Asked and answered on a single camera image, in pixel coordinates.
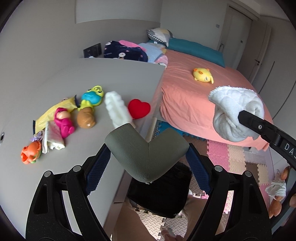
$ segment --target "gray foam tube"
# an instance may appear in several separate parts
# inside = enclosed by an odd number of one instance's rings
[[[110,132],[105,143],[123,168],[144,183],[160,178],[189,148],[187,141],[173,129],[168,128],[146,142],[129,123]]]

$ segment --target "yellow package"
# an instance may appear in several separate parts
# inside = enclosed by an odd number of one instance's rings
[[[38,120],[36,120],[35,133],[38,133],[39,131],[43,130],[46,126],[47,121],[54,120],[54,113],[56,109],[59,107],[66,108],[69,112],[77,108],[74,97],[63,100],[62,102],[54,105],[48,111],[46,111],[41,117],[39,117]]]

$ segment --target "orange bed sheet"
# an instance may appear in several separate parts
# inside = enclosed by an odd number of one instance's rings
[[[268,148],[268,143],[259,137],[248,137],[241,142],[230,142],[221,138],[213,127],[215,105],[208,100],[209,93],[219,86],[232,86],[252,89],[254,87],[237,70],[223,68],[209,61],[173,50],[166,52],[168,66],[163,75],[163,97],[160,104],[162,117],[173,127],[205,139],[238,145],[255,147],[258,150]],[[193,79],[194,68],[209,69],[214,84],[202,83]],[[272,122],[266,105],[265,119]]]

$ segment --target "person's leg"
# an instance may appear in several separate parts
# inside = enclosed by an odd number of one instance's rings
[[[113,233],[113,241],[156,241],[126,199],[122,205]]]
[[[188,195],[187,202],[185,204],[182,213],[188,220],[187,231],[183,240],[187,240],[192,230],[194,229],[204,207],[207,202],[207,199],[201,199]],[[216,234],[222,233],[225,230],[225,227],[222,222],[220,222]]]

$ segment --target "yellow plush toy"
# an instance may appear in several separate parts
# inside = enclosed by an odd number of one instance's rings
[[[213,76],[210,73],[209,69],[204,68],[195,68],[193,70],[194,80],[198,80],[200,82],[212,82],[214,83]]]

